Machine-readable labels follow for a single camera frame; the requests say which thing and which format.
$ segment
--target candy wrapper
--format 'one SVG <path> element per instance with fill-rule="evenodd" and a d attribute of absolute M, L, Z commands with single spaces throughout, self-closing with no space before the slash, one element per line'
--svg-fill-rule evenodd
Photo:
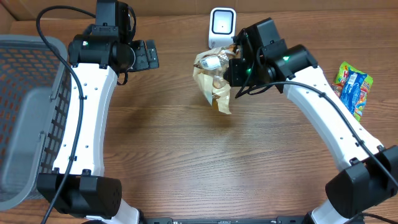
<path fill-rule="evenodd" d="M 343 62 L 332 88 L 356 120 L 360 121 L 372 84 L 372 77 Z"/>
<path fill-rule="evenodd" d="M 234 45 L 218 47 L 198 54 L 193 63 L 193 79 L 198 84 L 209 104 L 216 110 L 231 114 L 229 93 L 231 87 L 223 75 L 229 60 L 236 57 Z"/>

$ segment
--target wooden table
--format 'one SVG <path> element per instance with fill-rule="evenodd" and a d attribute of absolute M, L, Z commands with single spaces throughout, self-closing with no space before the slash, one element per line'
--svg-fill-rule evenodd
<path fill-rule="evenodd" d="M 330 82 L 345 60 L 369 73 L 374 85 L 361 123 L 385 146 L 398 143 L 398 10 L 238 14 L 236 30 L 267 17 L 288 47 L 311 51 Z M 67 46 L 90 23 L 42 21 L 42 30 Z M 208 23 L 208 16 L 137 18 L 136 39 L 155 40 L 160 68 L 132 73 L 115 89 L 105 175 L 120 179 L 124 200 L 147 217 L 306 214 L 326 199 L 325 184 L 338 173 L 328 149 L 276 89 L 231 100 L 232 115 L 210 107 L 192 78 L 196 54 L 207 50 Z M 34 22 L 14 22 L 11 33 L 37 35 Z M 47 205 L 26 201 L 2 212 L 0 222 L 38 223 Z M 369 212 L 398 220 L 397 210 L 395 197 Z M 49 219 L 82 222 L 56 211 Z"/>

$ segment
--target gray basket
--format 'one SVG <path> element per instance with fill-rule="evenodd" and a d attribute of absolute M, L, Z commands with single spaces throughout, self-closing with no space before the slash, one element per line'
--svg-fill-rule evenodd
<path fill-rule="evenodd" d="M 67 50 L 48 37 L 63 58 Z M 0 35 L 0 210 L 41 198 L 37 174 L 58 154 L 70 102 L 65 67 L 40 37 Z"/>

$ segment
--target black cable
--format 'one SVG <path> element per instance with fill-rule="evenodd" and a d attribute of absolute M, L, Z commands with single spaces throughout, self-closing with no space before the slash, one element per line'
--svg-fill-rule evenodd
<path fill-rule="evenodd" d="M 391 182 L 394 184 L 394 186 L 398 189 L 398 182 L 395 180 L 395 178 L 390 174 L 390 172 L 383 166 L 383 164 L 381 164 L 381 162 L 376 158 L 376 156 L 374 156 L 374 154 L 368 149 L 368 147 L 366 147 L 364 141 L 358 136 L 358 134 L 356 134 L 354 128 L 352 127 L 352 125 L 348 122 L 347 118 L 344 116 L 343 112 L 340 110 L 340 108 L 335 104 L 335 102 L 333 102 L 333 100 L 331 100 L 326 93 L 310 86 L 310 85 L 306 85 L 303 83 L 299 83 L 299 82 L 273 82 L 273 83 L 268 83 L 268 84 L 264 84 L 264 85 L 259 85 L 259 86 L 255 86 L 252 87 L 248 90 L 245 90 L 243 92 L 241 92 L 240 94 L 236 94 L 235 98 L 239 98 L 240 96 L 245 95 L 246 93 L 249 93 L 253 90 L 258 90 L 260 88 L 269 88 L 271 86 L 274 85 L 297 85 L 297 86 L 301 86 L 304 88 L 307 88 L 309 90 L 314 91 L 315 93 L 319 94 L 319 97 L 324 97 L 324 99 L 327 100 L 327 102 L 329 102 L 332 107 L 334 107 L 334 109 L 336 110 L 336 112 L 340 115 L 340 117 L 342 118 L 342 120 L 344 121 L 344 123 L 347 125 L 348 129 L 351 131 L 351 133 L 353 134 L 355 140 L 357 140 L 358 144 L 363 148 L 363 150 L 369 155 L 369 157 L 376 163 L 376 165 L 382 170 L 382 172 L 387 176 L 388 179 L 391 180 Z"/>
<path fill-rule="evenodd" d="M 258 92 L 255 92 L 255 93 L 248 93 L 248 95 L 254 96 L 254 95 L 257 95 L 257 94 L 260 94 L 260 93 L 264 93 L 265 91 L 269 90 L 271 87 L 272 87 L 272 86 L 267 86 L 267 87 L 263 88 L 262 90 L 260 90 L 260 91 L 258 91 Z"/>
<path fill-rule="evenodd" d="M 119 83 L 119 81 L 116 83 L 118 85 L 125 85 L 127 83 L 127 81 L 129 80 L 129 73 L 128 72 L 124 72 L 124 80 L 122 83 Z"/>
<path fill-rule="evenodd" d="M 44 44 L 53 52 L 53 54 L 59 59 L 59 61 L 61 61 L 61 63 L 65 66 L 65 68 L 70 72 L 70 74 L 72 75 L 73 79 L 76 81 L 76 85 L 77 88 L 79 90 L 79 117 L 78 117 L 78 121 L 77 121 L 77 126 L 76 126 L 76 134 L 75 134 L 75 139 L 73 140 L 73 146 L 72 146 L 72 151 L 70 153 L 70 157 L 69 157 L 69 163 L 67 166 L 67 169 L 63 175 L 63 179 L 57 189 L 56 194 L 54 195 L 54 198 L 52 199 L 49 208 L 47 209 L 47 212 L 45 213 L 45 216 L 43 217 L 42 223 L 45 223 L 47 221 L 47 219 L 50 216 L 50 213 L 54 207 L 55 202 L 57 201 L 57 199 L 59 198 L 61 191 L 63 189 L 63 186 L 65 185 L 65 182 L 67 181 L 67 177 L 70 173 L 70 169 L 72 168 L 72 163 L 75 160 L 75 153 L 76 153 L 76 146 L 77 146 L 77 142 L 79 139 L 79 135 L 80 135 L 80 129 L 81 129 L 81 120 L 83 119 L 83 102 L 84 102 L 84 96 L 83 96 L 83 89 L 81 88 L 81 83 L 76 75 L 76 73 L 73 71 L 73 69 L 68 65 L 68 62 L 65 61 L 65 59 L 62 58 L 62 56 L 50 45 L 50 43 L 48 42 L 48 40 L 44 37 L 43 32 L 40 29 L 40 19 L 42 18 L 42 16 L 48 12 L 51 11 L 53 9 L 70 9 L 70 10 L 74 10 L 74 11 L 78 11 L 78 12 L 82 12 L 86 15 L 89 15 L 91 17 L 95 17 L 94 14 L 84 11 L 82 9 L 78 9 L 75 7 L 71 7 L 71 6 L 51 6 L 48 7 L 46 9 L 43 9 L 39 15 L 36 18 L 36 28 L 37 28 L 37 32 L 39 33 L 40 37 L 42 38 Z"/>
<path fill-rule="evenodd" d="M 250 80 L 251 74 L 253 74 L 254 64 L 255 64 L 254 62 L 251 64 L 250 74 L 248 75 L 246 81 L 244 81 L 244 83 L 243 83 L 241 89 L 238 91 L 237 95 L 240 94 L 240 93 L 242 93 L 243 90 L 244 90 L 244 88 L 248 85 L 248 82 L 249 82 L 249 80 Z"/>
<path fill-rule="evenodd" d="M 371 214 L 371 213 L 364 213 L 364 212 L 363 212 L 363 213 L 360 213 L 359 215 L 362 215 L 362 216 L 364 216 L 364 217 L 377 218 L 378 220 L 384 221 L 384 222 L 386 222 L 386 223 L 398 224 L 398 222 L 395 222 L 395 221 L 390 220 L 390 219 L 388 219 L 388 218 L 384 218 L 384 217 L 381 217 L 381 216 L 379 216 L 379 215 L 375 215 L 375 214 Z"/>
<path fill-rule="evenodd" d="M 261 52 L 262 52 L 262 48 L 259 47 L 259 48 L 257 49 L 257 53 L 256 53 L 256 62 L 257 62 L 258 65 L 260 65 L 261 68 L 263 68 L 262 63 L 261 63 L 261 61 L 260 61 L 260 53 L 261 53 Z"/>

